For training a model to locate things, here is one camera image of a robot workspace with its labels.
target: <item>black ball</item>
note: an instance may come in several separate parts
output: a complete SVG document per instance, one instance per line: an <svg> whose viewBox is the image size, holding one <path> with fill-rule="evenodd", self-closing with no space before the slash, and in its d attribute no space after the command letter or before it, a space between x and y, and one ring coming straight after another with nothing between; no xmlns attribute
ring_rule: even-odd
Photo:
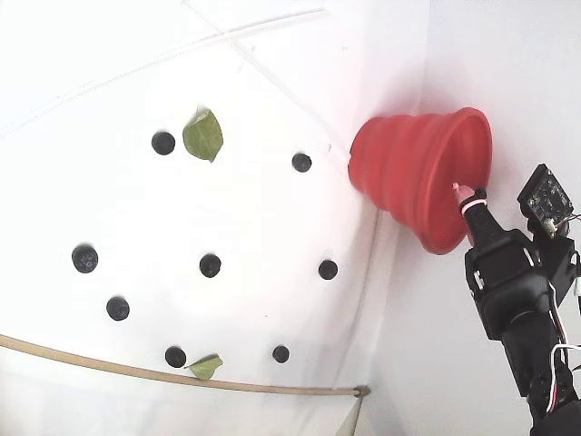
<svg viewBox="0 0 581 436"><path fill-rule="evenodd" d="M112 320L125 320L129 316L129 303L123 297L113 297L107 302L107 313Z"/></svg>
<svg viewBox="0 0 581 436"><path fill-rule="evenodd" d="M303 153L296 153L292 156L292 166L299 173L306 173L309 171L312 161L309 156Z"/></svg>
<svg viewBox="0 0 581 436"><path fill-rule="evenodd" d="M152 147L157 154L165 156L175 148L175 138L168 132L158 132L152 138Z"/></svg>
<svg viewBox="0 0 581 436"><path fill-rule="evenodd" d="M222 261L215 254L206 254L200 259L200 271L210 279L218 275L221 267Z"/></svg>
<svg viewBox="0 0 581 436"><path fill-rule="evenodd" d="M331 280L337 275L339 268L334 261L330 261L329 259L323 261L319 265L319 275L321 279L324 280Z"/></svg>
<svg viewBox="0 0 581 436"><path fill-rule="evenodd" d="M290 356L291 352L289 352L289 349L284 345L279 345L272 351L272 357L278 363L285 363Z"/></svg>
<svg viewBox="0 0 581 436"><path fill-rule="evenodd" d="M99 263L99 256L91 245L81 244L73 250L73 265L79 273L91 273Z"/></svg>
<svg viewBox="0 0 581 436"><path fill-rule="evenodd" d="M185 352L180 347L170 347L165 351L165 361L173 368L183 368Z"/></svg>

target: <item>red collapsible cup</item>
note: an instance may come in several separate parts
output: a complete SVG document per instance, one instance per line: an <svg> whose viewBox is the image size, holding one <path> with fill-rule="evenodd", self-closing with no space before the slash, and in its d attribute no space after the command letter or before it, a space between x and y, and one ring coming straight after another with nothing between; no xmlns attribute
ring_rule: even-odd
<svg viewBox="0 0 581 436"><path fill-rule="evenodd" d="M351 146L349 176L380 209L409 226L426 250L445 254L467 232L452 184L486 187L491 161L487 118L465 107L367 121Z"/></svg>

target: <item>white wall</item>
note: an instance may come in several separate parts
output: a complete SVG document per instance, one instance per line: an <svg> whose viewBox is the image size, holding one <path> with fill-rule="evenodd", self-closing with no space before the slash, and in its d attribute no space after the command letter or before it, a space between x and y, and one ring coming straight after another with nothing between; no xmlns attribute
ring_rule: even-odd
<svg viewBox="0 0 581 436"><path fill-rule="evenodd" d="M526 228L516 197L546 163L581 207L581 4L563 1L434 1L421 112L472 105L494 140L489 207L505 228ZM581 236L574 224L573 238ZM361 435L526 435L504 350L489 342L464 281L463 242L425 253L402 229ZM581 341L576 301L562 306Z"/></svg>
<svg viewBox="0 0 581 436"><path fill-rule="evenodd" d="M347 159L369 117L417 110L427 19L428 0L1 1L0 332L184 374L167 347L188 363L217 352L214 378L233 382L366 382L386 288L364 292L377 213ZM199 104L224 133L212 164L181 143ZM159 129L176 137L168 156L150 146ZM308 173L291 167L298 151ZM375 263L392 264L397 231ZM100 262L81 275L70 256L85 242ZM222 258L211 280L207 252ZM116 294L123 322L104 309ZM320 436L355 401L161 385L6 350L0 391L11 436Z"/></svg>

